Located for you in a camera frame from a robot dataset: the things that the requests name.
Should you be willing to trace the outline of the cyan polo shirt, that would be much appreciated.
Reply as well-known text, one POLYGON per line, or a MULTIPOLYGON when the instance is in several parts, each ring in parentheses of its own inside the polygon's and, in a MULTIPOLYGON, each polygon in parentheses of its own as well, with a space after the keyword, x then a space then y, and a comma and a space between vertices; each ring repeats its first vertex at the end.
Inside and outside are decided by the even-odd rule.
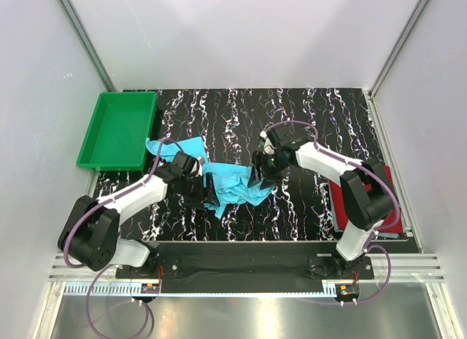
POLYGON ((273 187, 261 189, 260 184, 249 188, 251 168, 228 163, 213 163, 208 161, 204 141, 200 136, 178 141, 183 151, 192 157, 202 157, 203 173, 211 173, 219 206, 205 203, 204 206, 215 212, 215 217, 221 219, 227 205, 249 203, 259 206, 273 192, 273 187))

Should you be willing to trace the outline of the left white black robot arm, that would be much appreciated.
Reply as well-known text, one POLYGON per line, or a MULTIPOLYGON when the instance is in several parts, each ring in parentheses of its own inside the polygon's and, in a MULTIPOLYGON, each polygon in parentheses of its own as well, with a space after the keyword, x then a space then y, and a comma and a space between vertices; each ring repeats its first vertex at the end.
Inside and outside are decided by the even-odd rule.
POLYGON ((181 196, 196 209, 218 207, 213 175, 203 172, 203 163, 201 157, 178 151, 173 160, 122 190, 99 199, 88 195, 78 198, 58 238, 66 264, 93 271, 122 265, 143 278, 151 277, 158 267, 156 247, 120 238, 120 225, 171 196, 181 196))

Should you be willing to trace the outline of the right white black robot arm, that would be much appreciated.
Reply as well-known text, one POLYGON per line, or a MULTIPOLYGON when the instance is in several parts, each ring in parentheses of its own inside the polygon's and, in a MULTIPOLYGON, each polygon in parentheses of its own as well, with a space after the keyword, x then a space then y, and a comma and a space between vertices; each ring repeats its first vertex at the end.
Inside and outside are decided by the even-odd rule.
POLYGON ((308 136, 284 128, 269 128, 260 135, 263 149, 252 155, 249 187, 269 188, 282 181, 282 172, 295 166, 314 171, 341 188, 347 225, 330 257, 315 273, 351 276, 365 255, 370 240, 401 217, 398 199, 382 162, 352 159, 326 149, 308 136))

